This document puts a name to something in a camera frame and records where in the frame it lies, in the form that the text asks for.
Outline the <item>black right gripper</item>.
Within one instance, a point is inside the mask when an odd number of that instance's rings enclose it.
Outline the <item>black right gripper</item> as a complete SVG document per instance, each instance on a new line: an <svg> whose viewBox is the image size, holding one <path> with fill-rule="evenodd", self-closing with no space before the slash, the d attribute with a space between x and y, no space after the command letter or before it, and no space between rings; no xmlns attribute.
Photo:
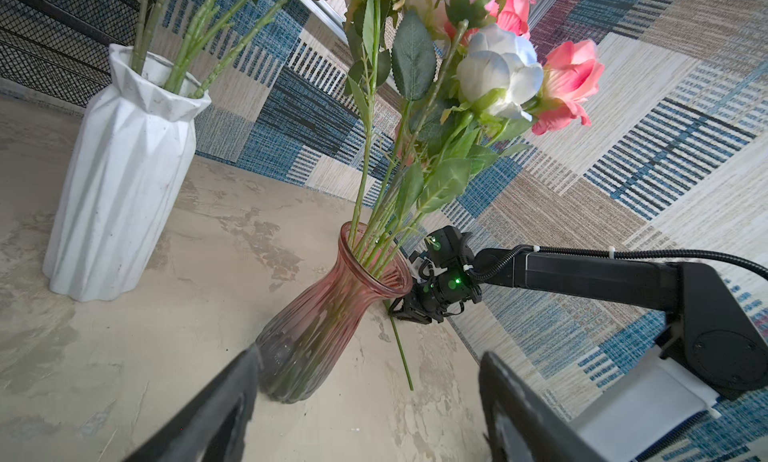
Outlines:
<svg viewBox="0 0 768 462"><path fill-rule="evenodd" d="M388 308L394 319L429 325L460 315L465 304L482 301L482 290L467 274L474 261L467 242L470 232L445 226L424 238L426 250L409 256L412 269L411 291L395 299Z"/></svg>

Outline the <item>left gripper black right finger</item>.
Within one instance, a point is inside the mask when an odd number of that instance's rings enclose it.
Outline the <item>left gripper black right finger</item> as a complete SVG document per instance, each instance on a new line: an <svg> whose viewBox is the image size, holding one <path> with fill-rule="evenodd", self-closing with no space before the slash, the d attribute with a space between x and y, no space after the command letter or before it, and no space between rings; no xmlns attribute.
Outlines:
<svg viewBox="0 0 768 462"><path fill-rule="evenodd" d="M479 387L492 461L603 459L493 352L481 358Z"/></svg>

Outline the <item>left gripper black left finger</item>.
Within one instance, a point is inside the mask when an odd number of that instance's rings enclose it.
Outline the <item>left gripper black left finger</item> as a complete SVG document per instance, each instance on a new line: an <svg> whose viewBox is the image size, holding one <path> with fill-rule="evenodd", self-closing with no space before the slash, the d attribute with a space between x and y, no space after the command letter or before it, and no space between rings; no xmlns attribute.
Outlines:
<svg viewBox="0 0 768 462"><path fill-rule="evenodd" d="M260 368L260 354L252 344L127 459L241 461Z"/></svg>

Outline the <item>red ribbed glass vase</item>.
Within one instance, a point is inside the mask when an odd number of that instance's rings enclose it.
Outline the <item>red ribbed glass vase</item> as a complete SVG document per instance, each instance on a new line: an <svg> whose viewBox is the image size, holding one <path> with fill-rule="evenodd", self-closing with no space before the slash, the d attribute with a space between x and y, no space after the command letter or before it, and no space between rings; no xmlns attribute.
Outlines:
<svg viewBox="0 0 768 462"><path fill-rule="evenodd" d="M270 399L293 404L325 381L366 310L395 300L413 286L407 260L397 254L379 277L348 246L352 224L341 226L333 268L276 314L256 338L263 368L259 386Z"/></svg>

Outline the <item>white rose stem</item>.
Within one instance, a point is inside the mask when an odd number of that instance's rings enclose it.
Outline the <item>white rose stem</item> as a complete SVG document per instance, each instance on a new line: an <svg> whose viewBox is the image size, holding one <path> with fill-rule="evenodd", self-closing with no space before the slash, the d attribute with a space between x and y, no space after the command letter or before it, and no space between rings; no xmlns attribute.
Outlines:
<svg viewBox="0 0 768 462"><path fill-rule="evenodd" d="M434 45L414 14L402 21L392 51L404 97L390 164L371 217L353 215L347 243L355 259L380 275L427 216L454 202L482 172L526 150L499 152L494 143L517 137L534 118L526 107L544 71L529 41L488 25L468 43L454 41L437 61Z"/></svg>

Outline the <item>dark pink rose stem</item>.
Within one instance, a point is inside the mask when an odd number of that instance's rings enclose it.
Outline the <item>dark pink rose stem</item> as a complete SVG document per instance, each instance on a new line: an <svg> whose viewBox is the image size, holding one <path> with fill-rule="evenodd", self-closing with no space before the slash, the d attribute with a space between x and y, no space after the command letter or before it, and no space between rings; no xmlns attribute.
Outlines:
<svg viewBox="0 0 768 462"><path fill-rule="evenodd" d="M393 77L405 101L423 99L433 84L437 59L432 37L408 0L349 0L345 32L353 56L346 88L364 127L362 176L349 235L350 246L356 247L374 142L377 90Z"/></svg>

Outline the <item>large pink rose stem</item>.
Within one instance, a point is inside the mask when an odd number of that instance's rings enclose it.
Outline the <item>large pink rose stem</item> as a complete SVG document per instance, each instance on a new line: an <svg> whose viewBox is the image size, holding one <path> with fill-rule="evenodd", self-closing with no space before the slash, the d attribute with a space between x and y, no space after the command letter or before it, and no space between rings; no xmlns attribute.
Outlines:
<svg viewBox="0 0 768 462"><path fill-rule="evenodd" d="M598 60L596 44L591 40L565 42L539 64L544 71L543 83L538 95L525 109L534 121L520 135L527 131L535 135L555 132L575 120L590 125L583 105L598 92L599 79L605 70ZM510 142L515 138L505 136L498 142Z"/></svg>

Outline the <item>white ribbed ceramic vase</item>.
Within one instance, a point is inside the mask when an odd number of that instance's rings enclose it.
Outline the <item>white ribbed ceramic vase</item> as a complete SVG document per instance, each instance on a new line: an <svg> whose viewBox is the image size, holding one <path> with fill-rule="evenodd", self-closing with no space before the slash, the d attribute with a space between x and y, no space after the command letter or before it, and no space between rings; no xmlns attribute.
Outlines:
<svg viewBox="0 0 768 462"><path fill-rule="evenodd" d="M43 262L50 291L76 301L114 300L136 288L196 151L195 118L211 103L163 89L172 64L108 48L110 84L88 102Z"/></svg>

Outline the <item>pink peony double stem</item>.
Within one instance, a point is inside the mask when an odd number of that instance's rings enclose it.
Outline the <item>pink peony double stem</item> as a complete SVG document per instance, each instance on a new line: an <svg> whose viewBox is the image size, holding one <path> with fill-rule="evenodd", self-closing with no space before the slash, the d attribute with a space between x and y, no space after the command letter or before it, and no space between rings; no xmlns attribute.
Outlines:
<svg viewBox="0 0 768 462"><path fill-rule="evenodd" d="M139 11L135 25L134 45L131 49L129 67L137 74L144 69L150 43L153 40L160 16L164 14L164 8L169 0L137 0ZM201 82L193 98L200 98L208 91L209 87L219 77L221 72L231 65L235 58L241 54L245 47L258 35L261 30L271 23L277 13L290 0L276 0L265 14L259 17L245 36L217 63L209 75ZM176 59L171 66L171 72L164 81L163 89L179 95L182 90L182 79L187 75L191 64L202 53L203 49L220 33L232 27L232 19L247 4L257 4L258 0L237 0L224 14L220 14L218 0L204 0L194 13L187 25L183 36L182 45Z"/></svg>

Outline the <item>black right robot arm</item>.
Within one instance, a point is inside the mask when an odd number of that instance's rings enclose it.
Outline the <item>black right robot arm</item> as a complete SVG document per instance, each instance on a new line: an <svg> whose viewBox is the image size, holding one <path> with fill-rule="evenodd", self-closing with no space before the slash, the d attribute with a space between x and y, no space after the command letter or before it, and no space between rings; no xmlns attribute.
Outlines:
<svg viewBox="0 0 768 462"><path fill-rule="evenodd" d="M486 324L460 325L472 351L509 342L598 460L766 459L767 305L722 270L764 267L701 250L473 252L468 240L453 226L429 234L391 316L430 324L475 304Z"/></svg>

